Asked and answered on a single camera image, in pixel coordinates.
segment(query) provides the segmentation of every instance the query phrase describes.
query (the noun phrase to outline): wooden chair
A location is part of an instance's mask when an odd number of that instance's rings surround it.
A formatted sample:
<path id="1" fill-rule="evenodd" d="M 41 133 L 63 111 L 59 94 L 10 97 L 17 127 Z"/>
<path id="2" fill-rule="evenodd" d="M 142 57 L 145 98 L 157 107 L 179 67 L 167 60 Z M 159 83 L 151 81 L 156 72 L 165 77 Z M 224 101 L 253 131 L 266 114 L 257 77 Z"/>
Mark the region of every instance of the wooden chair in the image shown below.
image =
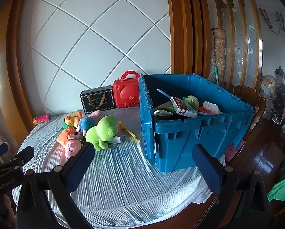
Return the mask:
<path id="1" fill-rule="evenodd" d="M 260 120 L 260 118 L 262 117 L 262 115 L 264 113 L 264 110 L 266 107 L 266 99 L 263 98 L 261 96 L 261 94 L 259 92 L 257 92 L 256 90 L 249 88 L 249 87 L 240 86 L 240 85 L 235 86 L 234 95 L 241 98 L 244 102 L 252 105 L 252 107 L 254 108 L 254 111 L 255 111 L 255 106 L 259 107 L 258 112 L 254 113 L 250 127 L 248 128 L 246 134 L 244 135 L 243 140 L 246 142 L 250 133 L 252 132 L 255 125 L 258 123 L 258 121 Z M 235 163 L 235 160 L 238 157 L 238 155 L 240 154 L 240 152 L 242 151 L 244 145 L 238 150 L 238 152 L 228 162 L 229 164 Z"/>

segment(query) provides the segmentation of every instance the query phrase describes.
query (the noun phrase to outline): yellow plastic toy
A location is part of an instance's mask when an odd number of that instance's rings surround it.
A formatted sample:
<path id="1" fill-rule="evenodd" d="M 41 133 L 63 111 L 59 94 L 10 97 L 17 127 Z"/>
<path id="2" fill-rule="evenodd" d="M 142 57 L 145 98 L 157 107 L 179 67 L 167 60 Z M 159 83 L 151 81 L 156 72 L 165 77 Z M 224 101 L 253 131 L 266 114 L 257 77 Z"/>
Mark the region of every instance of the yellow plastic toy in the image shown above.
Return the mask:
<path id="1" fill-rule="evenodd" d="M 121 126 L 121 129 L 127 131 L 133 137 L 134 140 L 139 141 L 139 139 L 129 129 L 127 129 L 121 121 L 119 121 L 118 124 Z"/>

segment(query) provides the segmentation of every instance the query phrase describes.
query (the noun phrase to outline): plush toy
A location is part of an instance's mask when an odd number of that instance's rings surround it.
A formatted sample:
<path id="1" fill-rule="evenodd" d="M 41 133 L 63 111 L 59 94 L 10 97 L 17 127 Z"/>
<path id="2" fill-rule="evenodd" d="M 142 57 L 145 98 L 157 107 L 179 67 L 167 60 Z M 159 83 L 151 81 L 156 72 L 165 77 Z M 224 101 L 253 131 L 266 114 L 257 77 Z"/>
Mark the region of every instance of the plush toy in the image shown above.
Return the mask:
<path id="1" fill-rule="evenodd" d="M 67 116 L 65 116 L 65 120 L 63 123 L 63 129 L 66 129 L 66 127 L 78 127 L 79 121 L 82 119 L 82 113 L 73 111 Z"/>
<path id="2" fill-rule="evenodd" d="M 68 127 L 57 138 L 57 142 L 65 148 L 65 157 L 70 158 L 80 151 L 82 144 L 76 139 L 75 129 Z"/>
<path id="3" fill-rule="evenodd" d="M 79 121 L 79 125 L 76 129 L 76 132 L 80 132 L 83 136 L 86 135 L 86 132 L 91 129 L 93 126 L 98 124 L 98 121 L 101 118 L 101 111 L 97 110 L 92 112 L 88 117 L 82 118 Z"/>
<path id="4" fill-rule="evenodd" d="M 89 117 L 93 117 L 95 120 L 95 125 L 97 125 L 102 118 L 102 112 L 100 110 L 94 111 L 89 115 Z"/>
<path id="5" fill-rule="evenodd" d="M 96 125 L 95 119 L 93 117 L 85 117 L 79 121 L 79 125 L 76 129 L 76 132 L 80 132 L 83 136 L 86 135 L 86 132 Z"/>
<path id="6" fill-rule="evenodd" d="M 106 141 L 111 141 L 118 133 L 116 120 L 113 116 L 105 116 L 97 126 L 89 129 L 85 135 L 86 142 L 92 143 L 96 151 L 107 149 Z"/>
<path id="7" fill-rule="evenodd" d="M 197 110 L 198 109 L 198 99 L 193 96 L 193 95 L 189 95 L 187 97 L 183 97 L 183 100 L 187 103 L 189 103 L 189 105 L 194 109 Z"/>

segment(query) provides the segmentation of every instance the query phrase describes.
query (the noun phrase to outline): white cloth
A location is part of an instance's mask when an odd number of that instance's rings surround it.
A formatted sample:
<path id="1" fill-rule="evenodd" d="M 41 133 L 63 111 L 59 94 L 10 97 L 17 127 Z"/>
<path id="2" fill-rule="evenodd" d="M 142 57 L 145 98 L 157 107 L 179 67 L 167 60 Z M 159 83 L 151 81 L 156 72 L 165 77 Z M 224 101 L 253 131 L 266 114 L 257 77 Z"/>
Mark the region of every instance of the white cloth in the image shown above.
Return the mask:
<path id="1" fill-rule="evenodd" d="M 95 153 L 95 158 L 71 196 L 87 221 L 94 228 L 132 228 L 168 219 L 191 202 L 205 202 L 211 191 L 196 167 L 170 173 L 159 173 L 145 158 L 140 129 L 139 108 L 117 108 L 103 112 L 122 121 L 140 142 L 127 132 L 118 145 Z M 30 145 L 35 156 L 24 171 L 50 171 L 65 162 L 63 147 L 55 140 L 65 116 L 39 124 L 25 139 L 19 150 Z M 220 162 L 225 164 L 224 155 Z M 12 191 L 18 201 L 20 187 Z M 50 191 L 46 191 L 54 214 L 61 215 Z"/>

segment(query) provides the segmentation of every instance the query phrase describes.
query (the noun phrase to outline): suitcase handle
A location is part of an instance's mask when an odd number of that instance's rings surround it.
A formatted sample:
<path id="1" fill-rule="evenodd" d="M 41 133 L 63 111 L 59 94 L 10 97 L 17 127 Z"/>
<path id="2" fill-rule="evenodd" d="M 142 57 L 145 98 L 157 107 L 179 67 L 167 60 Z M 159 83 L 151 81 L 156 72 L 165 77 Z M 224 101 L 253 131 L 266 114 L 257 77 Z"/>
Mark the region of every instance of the suitcase handle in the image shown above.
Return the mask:
<path id="1" fill-rule="evenodd" d="M 140 75 L 137 72 L 135 72 L 133 70 L 128 70 L 128 71 L 126 71 L 125 73 L 122 74 L 121 80 L 125 80 L 125 78 L 127 77 L 128 74 L 134 74 L 137 78 L 140 77 Z"/>

